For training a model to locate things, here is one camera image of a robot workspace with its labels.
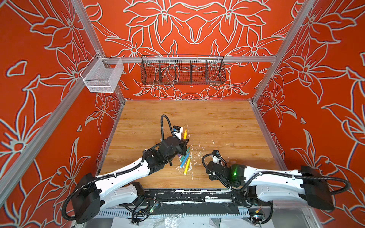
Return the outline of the yellow marker pen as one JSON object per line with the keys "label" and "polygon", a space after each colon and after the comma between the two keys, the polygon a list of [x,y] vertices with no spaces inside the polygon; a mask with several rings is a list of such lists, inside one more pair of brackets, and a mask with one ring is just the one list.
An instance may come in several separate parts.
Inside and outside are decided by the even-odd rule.
{"label": "yellow marker pen", "polygon": [[184,175],[186,175],[188,173],[190,162],[191,162],[191,156],[189,156],[189,158],[186,162],[186,166],[185,166],[185,169],[184,169]]}

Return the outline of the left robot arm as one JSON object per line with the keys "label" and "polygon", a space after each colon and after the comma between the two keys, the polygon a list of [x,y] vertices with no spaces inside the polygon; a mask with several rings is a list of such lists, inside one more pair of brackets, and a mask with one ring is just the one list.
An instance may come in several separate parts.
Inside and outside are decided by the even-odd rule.
{"label": "left robot arm", "polygon": [[178,154],[186,155],[188,142],[188,139],[169,136],[144,150],[141,158],[123,168],[96,177],[91,173],[86,174],[64,201],[62,217],[82,224],[104,209],[131,204],[142,198],[144,189],[137,179],[158,172],[166,164],[172,164]]}

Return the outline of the orange marker pen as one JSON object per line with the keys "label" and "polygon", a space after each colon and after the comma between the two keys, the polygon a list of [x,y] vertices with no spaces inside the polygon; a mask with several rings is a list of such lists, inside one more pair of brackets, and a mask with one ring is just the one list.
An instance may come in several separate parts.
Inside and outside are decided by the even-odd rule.
{"label": "orange marker pen", "polygon": [[186,139],[187,139],[187,129],[185,129],[185,131],[184,131],[183,139],[184,139],[184,140],[186,140]]}

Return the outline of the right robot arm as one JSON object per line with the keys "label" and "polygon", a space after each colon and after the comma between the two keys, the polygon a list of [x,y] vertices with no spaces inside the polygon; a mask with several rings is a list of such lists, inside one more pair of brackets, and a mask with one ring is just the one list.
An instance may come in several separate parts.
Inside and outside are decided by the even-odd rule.
{"label": "right robot arm", "polygon": [[219,151],[202,158],[209,179],[249,199],[260,202],[297,201],[325,211],[334,210],[328,180],[309,166],[300,170],[274,171],[234,164],[228,166]]}

